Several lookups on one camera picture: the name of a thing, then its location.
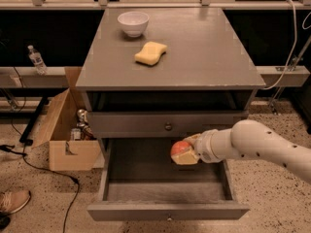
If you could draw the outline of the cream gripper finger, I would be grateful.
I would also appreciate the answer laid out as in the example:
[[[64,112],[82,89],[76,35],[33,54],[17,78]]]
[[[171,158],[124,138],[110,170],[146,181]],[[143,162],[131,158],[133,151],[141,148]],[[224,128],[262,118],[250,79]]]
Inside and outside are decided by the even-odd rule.
[[[193,146],[193,145],[195,144],[196,140],[197,140],[200,136],[201,136],[201,134],[200,134],[200,133],[197,133],[197,134],[188,136],[187,138],[184,138],[184,141]]]
[[[171,152],[171,158],[178,165],[193,165],[198,162],[198,157],[192,148],[174,150]]]

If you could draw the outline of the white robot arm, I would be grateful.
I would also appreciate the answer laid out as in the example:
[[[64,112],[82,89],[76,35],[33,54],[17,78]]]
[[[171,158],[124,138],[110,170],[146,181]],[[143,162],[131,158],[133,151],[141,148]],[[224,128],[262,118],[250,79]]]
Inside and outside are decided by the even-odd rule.
[[[207,130],[176,142],[170,151],[178,165],[199,160],[262,159],[311,183],[311,149],[294,144],[255,120],[245,119],[225,130]]]

